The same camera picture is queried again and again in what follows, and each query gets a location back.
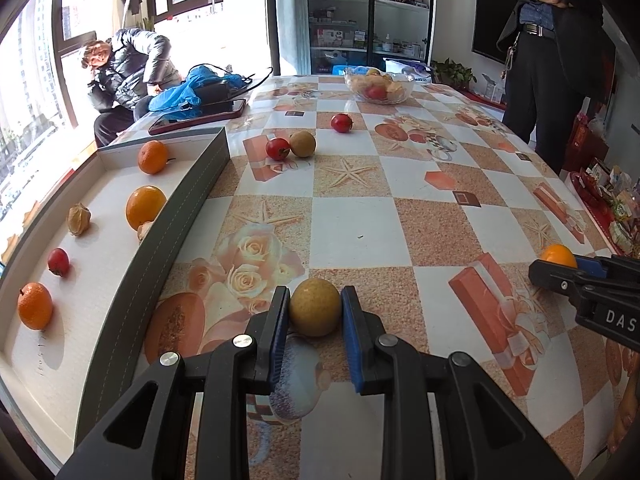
screw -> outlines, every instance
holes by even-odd
[[[240,334],[234,338],[234,346],[238,348],[246,348],[253,342],[253,338],[248,334]]]
[[[451,360],[456,366],[465,367],[471,364],[471,357],[469,357],[469,355],[465,354],[464,352],[453,352],[453,354],[451,355]]]
[[[173,366],[180,360],[180,356],[175,352],[166,352],[160,356],[162,366]]]
[[[398,338],[393,334],[383,334],[378,338],[378,342],[382,346],[396,346],[398,344]]]

glass bowl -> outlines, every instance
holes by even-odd
[[[414,77],[390,74],[370,66],[348,66],[344,82],[354,94],[369,103],[397,105],[406,101],[414,89]]]

television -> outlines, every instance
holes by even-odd
[[[476,0],[476,24],[471,50],[504,63],[507,53],[498,50],[495,43],[511,15],[516,0]]]

cabinet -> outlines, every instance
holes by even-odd
[[[308,0],[312,74],[336,65],[385,69],[384,58],[428,62],[434,0]]]

black jacket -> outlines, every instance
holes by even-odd
[[[497,42],[502,51],[515,40],[520,8],[532,0],[517,1]],[[564,76],[576,91],[602,102],[605,97],[601,42],[602,4],[599,0],[562,1],[573,5],[568,9],[552,9]]]
[[[147,95],[148,84],[160,85],[164,90],[182,82],[169,60],[171,43],[165,36],[140,28],[123,28],[109,42],[111,57],[88,85],[89,99],[99,112],[110,110],[114,101],[133,110]]]

